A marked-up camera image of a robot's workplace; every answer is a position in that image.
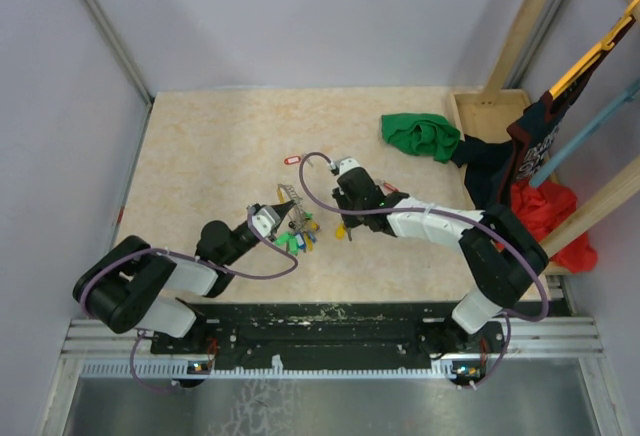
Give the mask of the large keyring with tagged keys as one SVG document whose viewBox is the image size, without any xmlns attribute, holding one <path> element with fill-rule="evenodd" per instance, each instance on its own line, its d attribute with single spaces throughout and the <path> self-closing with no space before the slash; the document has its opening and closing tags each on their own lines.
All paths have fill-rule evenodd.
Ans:
<svg viewBox="0 0 640 436">
<path fill-rule="evenodd" d="M 300 252 L 311 252 L 317 243 L 317 233 L 320 231 L 320 226 L 313 214 L 305 210 L 302 197 L 292 185 L 278 184 L 277 196 L 281 203 L 293 202 L 293 207 L 287 213 L 288 230 L 276 238 L 275 244 L 282 246 L 294 257 L 297 257 Z"/>
</svg>

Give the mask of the key with red fob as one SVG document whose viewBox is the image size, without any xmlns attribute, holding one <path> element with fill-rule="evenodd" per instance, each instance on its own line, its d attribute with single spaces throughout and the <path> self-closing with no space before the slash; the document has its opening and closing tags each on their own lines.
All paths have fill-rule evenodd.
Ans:
<svg viewBox="0 0 640 436">
<path fill-rule="evenodd" d="M 398 189 L 393 186 L 392 184 L 386 182 L 386 181 L 379 181 L 378 185 L 381 186 L 382 188 L 384 188 L 386 191 L 389 192 L 398 192 Z"/>
</svg>

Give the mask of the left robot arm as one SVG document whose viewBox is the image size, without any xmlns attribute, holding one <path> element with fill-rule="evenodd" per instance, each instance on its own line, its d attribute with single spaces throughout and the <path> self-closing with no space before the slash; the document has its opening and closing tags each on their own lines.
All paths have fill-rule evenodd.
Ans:
<svg viewBox="0 0 640 436">
<path fill-rule="evenodd" d="M 292 200 L 275 206 L 254 204 L 234 229 L 211 221 L 202 228 L 193 256 L 153 248 L 138 236 L 128 236 L 79 278 L 72 296 L 86 315 L 115 334 L 153 331 L 172 337 L 186 352 L 197 352 L 207 343 L 207 327 L 196 321 L 188 303 L 164 293 L 221 294 L 240 275 L 230 266 L 269 241 L 294 206 Z"/>
</svg>

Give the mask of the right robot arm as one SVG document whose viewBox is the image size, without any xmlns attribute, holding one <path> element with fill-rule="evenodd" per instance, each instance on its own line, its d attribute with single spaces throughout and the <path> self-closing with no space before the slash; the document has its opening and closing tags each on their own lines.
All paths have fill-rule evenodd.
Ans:
<svg viewBox="0 0 640 436">
<path fill-rule="evenodd" d="M 501 204 L 487 210 L 453 210 L 399 191 L 386 194 L 352 160 L 342 161 L 331 172 L 337 177 L 332 198 L 347 229 L 364 226 L 463 255 L 474 285 L 452 310 L 446 328 L 448 343 L 458 351 L 473 349 L 486 323 L 513 309 L 548 265 L 549 257 L 534 236 Z"/>
</svg>

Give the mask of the key with yellow tag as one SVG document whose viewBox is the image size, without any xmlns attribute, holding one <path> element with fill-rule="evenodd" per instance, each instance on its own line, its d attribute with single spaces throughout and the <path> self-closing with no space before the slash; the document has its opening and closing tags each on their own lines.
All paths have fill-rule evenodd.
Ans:
<svg viewBox="0 0 640 436">
<path fill-rule="evenodd" d="M 338 226 L 338 228 L 335 231 L 335 237 L 338 240 L 348 240 L 348 241 L 352 241 L 352 235 L 351 235 L 351 229 L 346 227 L 344 224 L 341 224 Z"/>
</svg>

